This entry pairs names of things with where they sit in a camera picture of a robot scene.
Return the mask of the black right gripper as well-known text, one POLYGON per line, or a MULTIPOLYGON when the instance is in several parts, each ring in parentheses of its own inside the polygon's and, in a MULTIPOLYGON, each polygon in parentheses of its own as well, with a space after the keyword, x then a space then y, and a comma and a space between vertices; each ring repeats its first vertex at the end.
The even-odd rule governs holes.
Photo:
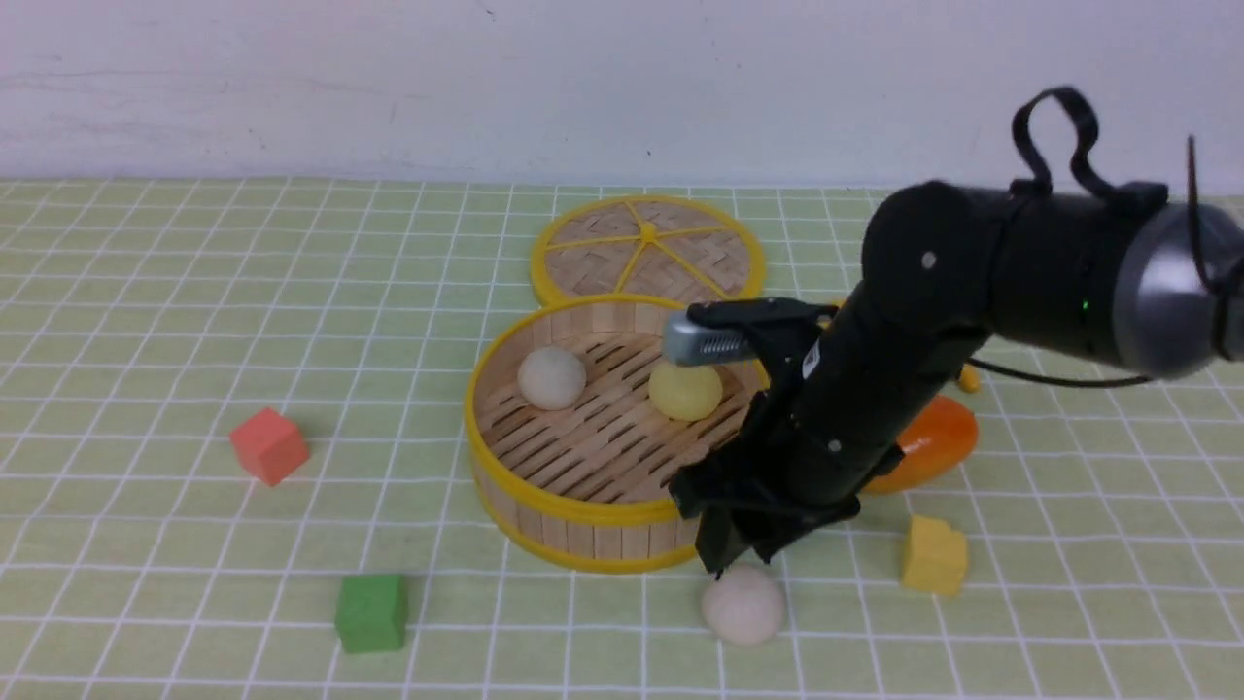
POLYGON ((675 471, 671 496, 697 518, 695 550, 710 574, 743 555, 765 564, 797 540, 860 512, 872 477, 904 456, 899 435, 982 347, 986 331, 911 331, 850 300, 812 349, 765 368, 769 384, 741 426, 675 471))

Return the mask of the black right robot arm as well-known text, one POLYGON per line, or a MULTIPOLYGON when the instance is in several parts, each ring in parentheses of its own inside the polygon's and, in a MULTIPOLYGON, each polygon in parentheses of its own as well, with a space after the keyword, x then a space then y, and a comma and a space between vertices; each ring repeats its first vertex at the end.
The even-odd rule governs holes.
POLYGON ((770 380, 736 435, 668 487, 708 572, 856 517, 862 489, 904 458, 899 435, 993 336, 1133 384, 1242 361, 1242 229, 1159 190, 1125 213, 1096 196, 904 188, 871 218, 861 269, 843 305, 739 298, 668 320, 668 362, 758 359, 770 380))

